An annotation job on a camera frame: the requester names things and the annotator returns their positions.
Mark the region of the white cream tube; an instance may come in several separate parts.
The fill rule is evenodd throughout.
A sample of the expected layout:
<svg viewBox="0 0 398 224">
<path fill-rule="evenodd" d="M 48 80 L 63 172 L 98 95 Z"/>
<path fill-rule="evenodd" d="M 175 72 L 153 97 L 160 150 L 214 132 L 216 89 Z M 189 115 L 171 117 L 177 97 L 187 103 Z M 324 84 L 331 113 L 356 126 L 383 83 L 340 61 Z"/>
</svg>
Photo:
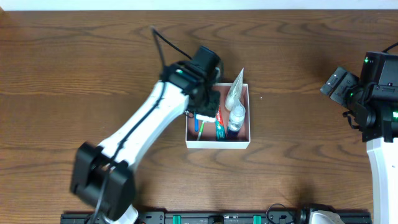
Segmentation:
<svg viewBox="0 0 398 224">
<path fill-rule="evenodd" d="M 236 77 L 235 81 L 231 85 L 228 94 L 226 95 L 224 106 L 228 111 L 231 111 L 233 109 L 234 101 L 241 98 L 243 89 L 243 77 L 244 68 L 242 68 L 239 75 Z"/>
</svg>

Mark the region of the clear bottle with dark base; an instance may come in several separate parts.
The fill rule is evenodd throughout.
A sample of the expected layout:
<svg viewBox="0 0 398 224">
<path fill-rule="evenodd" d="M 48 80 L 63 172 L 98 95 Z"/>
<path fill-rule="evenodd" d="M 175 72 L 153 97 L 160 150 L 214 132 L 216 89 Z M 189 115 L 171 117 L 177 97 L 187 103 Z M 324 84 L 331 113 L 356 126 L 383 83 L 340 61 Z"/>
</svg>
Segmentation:
<svg viewBox="0 0 398 224">
<path fill-rule="evenodd" d="M 246 109 L 241 103 L 233 106 L 229 114 L 228 126 L 227 126 L 227 136 L 230 139 L 236 139 L 243 126 L 245 119 Z"/>
</svg>

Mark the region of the green white toothbrush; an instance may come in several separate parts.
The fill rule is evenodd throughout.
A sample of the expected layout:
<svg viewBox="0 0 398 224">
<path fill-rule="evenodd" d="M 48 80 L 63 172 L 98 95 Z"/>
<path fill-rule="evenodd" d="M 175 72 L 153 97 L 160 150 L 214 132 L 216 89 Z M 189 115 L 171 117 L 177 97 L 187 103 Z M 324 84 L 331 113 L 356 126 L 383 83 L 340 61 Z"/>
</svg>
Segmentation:
<svg viewBox="0 0 398 224">
<path fill-rule="evenodd" d="M 198 136 L 197 136 L 197 141 L 199 141 L 201 139 L 205 123 L 206 123 L 205 121 L 201 122 L 201 126 L 200 126 L 200 129 L 199 129 L 199 132 L 198 132 Z"/>
</svg>

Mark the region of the green white toothpaste tube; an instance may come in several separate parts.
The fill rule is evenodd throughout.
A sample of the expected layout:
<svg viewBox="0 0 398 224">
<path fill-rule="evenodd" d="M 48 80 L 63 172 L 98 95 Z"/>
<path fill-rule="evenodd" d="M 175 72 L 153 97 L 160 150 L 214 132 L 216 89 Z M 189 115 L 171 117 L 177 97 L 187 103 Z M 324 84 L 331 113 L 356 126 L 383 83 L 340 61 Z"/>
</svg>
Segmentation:
<svg viewBox="0 0 398 224">
<path fill-rule="evenodd" d="M 215 128 L 216 128 L 216 140 L 217 141 L 226 140 L 226 132 L 223 124 L 223 118 L 220 106 L 218 107 L 218 111 L 216 114 Z"/>
</svg>

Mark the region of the green Dettol soap box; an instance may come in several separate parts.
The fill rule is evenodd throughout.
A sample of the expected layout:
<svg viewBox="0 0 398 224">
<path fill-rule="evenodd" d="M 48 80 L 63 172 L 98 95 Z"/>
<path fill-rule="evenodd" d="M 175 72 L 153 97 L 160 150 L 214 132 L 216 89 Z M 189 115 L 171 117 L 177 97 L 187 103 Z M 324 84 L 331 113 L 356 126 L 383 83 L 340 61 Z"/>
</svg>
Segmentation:
<svg viewBox="0 0 398 224">
<path fill-rule="evenodd" d="M 195 118 L 206 123 L 214 123 L 216 121 L 215 117 L 209 117 L 202 114 L 196 114 Z"/>
</svg>

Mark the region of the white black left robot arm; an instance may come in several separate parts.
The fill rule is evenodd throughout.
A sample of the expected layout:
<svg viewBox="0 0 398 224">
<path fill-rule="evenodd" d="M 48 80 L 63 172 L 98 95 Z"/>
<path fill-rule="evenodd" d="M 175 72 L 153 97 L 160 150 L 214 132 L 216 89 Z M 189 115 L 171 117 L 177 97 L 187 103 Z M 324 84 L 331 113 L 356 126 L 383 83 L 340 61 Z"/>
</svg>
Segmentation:
<svg viewBox="0 0 398 224">
<path fill-rule="evenodd" d="M 170 82 L 171 75 L 182 73 L 175 65 L 163 67 L 150 96 L 119 130 L 97 146 L 85 142 L 78 148 L 70 191 L 95 209 L 85 223 L 137 220 L 134 175 L 155 140 L 188 108 L 189 96 Z"/>
</svg>

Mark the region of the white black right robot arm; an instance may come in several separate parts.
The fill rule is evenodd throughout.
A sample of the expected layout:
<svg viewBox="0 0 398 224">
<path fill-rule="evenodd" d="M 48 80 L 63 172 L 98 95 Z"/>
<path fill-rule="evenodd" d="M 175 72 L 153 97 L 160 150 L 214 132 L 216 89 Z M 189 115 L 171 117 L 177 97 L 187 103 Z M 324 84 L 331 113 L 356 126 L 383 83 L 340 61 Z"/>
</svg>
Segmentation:
<svg viewBox="0 0 398 224">
<path fill-rule="evenodd" d="M 375 223 L 397 223 L 397 56 L 366 52 L 360 76 L 338 67 L 320 92 L 345 108 L 362 134 L 373 182 Z"/>
</svg>

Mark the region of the white box with pink interior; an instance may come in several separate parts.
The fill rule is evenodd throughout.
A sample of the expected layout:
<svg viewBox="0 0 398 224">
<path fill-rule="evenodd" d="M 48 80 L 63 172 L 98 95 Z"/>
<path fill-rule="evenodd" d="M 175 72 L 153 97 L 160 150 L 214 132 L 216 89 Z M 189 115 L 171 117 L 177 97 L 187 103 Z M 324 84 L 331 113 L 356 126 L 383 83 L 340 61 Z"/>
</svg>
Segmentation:
<svg viewBox="0 0 398 224">
<path fill-rule="evenodd" d="M 241 103 L 245 107 L 246 113 L 237 139 L 217 141 L 216 123 L 205 123 L 201 138 L 197 141 L 198 132 L 195 131 L 195 120 L 186 117 L 185 142 L 187 147 L 189 149 L 246 149 L 251 142 L 249 86 L 247 83 L 243 84 Z"/>
</svg>

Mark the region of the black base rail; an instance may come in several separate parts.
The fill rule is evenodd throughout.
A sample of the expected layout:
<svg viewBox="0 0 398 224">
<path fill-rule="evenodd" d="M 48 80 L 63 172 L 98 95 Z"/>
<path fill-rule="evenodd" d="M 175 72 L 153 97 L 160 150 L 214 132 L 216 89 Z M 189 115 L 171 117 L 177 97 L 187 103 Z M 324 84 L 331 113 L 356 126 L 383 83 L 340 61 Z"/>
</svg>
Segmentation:
<svg viewBox="0 0 398 224">
<path fill-rule="evenodd" d="M 368 212 L 338 213 L 343 223 L 371 224 Z M 90 223 L 90 213 L 64 213 L 60 217 L 61 224 Z M 295 216 L 293 212 L 275 211 L 268 213 L 140 213 L 136 224 L 265 224 L 265 223 L 308 223 L 309 215 Z"/>
</svg>

